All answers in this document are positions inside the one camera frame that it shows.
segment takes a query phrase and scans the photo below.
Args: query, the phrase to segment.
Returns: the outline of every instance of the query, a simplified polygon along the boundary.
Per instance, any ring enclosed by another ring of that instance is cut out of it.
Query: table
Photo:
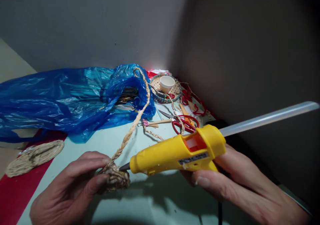
[[[156,104],[156,106],[165,112],[172,111],[171,105]],[[153,120],[160,120],[157,113]],[[111,157],[130,127],[131,123],[96,131],[85,144],[74,144],[67,138],[64,149],[54,158],[47,169],[18,224],[31,224],[29,212],[32,202],[70,162],[76,160],[86,151],[98,151]],[[157,129],[151,127],[148,129],[164,139],[176,135],[171,123],[159,124]],[[116,163],[124,165],[129,162],[131,156],[155,144],[156,141],[149,134],[144,134],[142,127],[137,127]],[[129,173],[131,186],[128,189],[94,197],[86,217],[87,223],[218,224],[217,201],[200,187],[192,188],[179,171],[166,171],[151,177]],[[232,220],[236,221],[236,224],[253,223],[247,215],[233,205],[224,205],[223,211],[226,220],[224,224],[235,224]]]

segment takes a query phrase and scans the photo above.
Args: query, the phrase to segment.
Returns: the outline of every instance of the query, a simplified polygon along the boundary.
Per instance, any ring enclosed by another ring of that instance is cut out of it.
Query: paper cup
[[[175,85],[175,80],[170,76],[162,76],[160,78],[160,90],[161,92],[168,94],[170,89]]]

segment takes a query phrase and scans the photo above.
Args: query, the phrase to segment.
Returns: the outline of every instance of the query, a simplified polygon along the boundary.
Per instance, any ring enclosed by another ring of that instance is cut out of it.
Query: glue gun label
[[[207,152],[201,153],[201,154],[198,154],[198,155],[194,155],[194,156],[192,156],[190,158],[181,159],[178,162],[179,162],[180,165],[184,165],[186,163],[194,162],[194,161],[206,158],[206,157],[209,157],[209,154]]]

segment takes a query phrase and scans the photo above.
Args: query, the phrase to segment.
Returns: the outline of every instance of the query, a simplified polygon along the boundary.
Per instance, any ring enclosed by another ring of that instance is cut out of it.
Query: scissors
[[[174,118],[174,119],[178,120],[176,116],[172,116],[172,115],[167,114],[167,113],[165,113],[165,112],[163,112],[163,111],[161,111],[161,110],[159,110],[159,112],[162,113],[163,115],[165,115],[165,116],[168,117],[168,118]],[[194,127],[194,126],[192,126],[190,123],[188,123],[186,120],[181,119],[182,123],[185,125],[185,129],[186,129],[187,132],[194,133],[194,132],[196,131],[196,128],[198,128],[198,127],[200,126],[198,120],[195,119],[194,117],[190,116],[190,115],[178,115],[178,116],[179,116],[179,117],[187,117],[188,119],[191,119],[191,120],[195,121],[195,123],[197,124],[197,126]],[[176,129],[176,125],[177,125],[178,127],[182,127],[182,125],[181,125],[181,123],[180,123],[179,121],[174,121],[174,120],[173,120],[173,121],[172,121],[172,127],[173,127],[174,131],[175,131],[177,134],[180,134],[180,132]]]

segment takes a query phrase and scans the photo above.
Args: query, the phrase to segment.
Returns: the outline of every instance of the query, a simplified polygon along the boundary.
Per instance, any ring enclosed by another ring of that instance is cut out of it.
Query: hot glue gun
[[[315,102],[304,102],[241,123],[217,129],[212,125],[196,128],[187,136],[177,135],[141,150],[120,171],[154,175],[166,170],[217,171],[213,160],[226,152],[224,137],[276,122],[319,108]]]

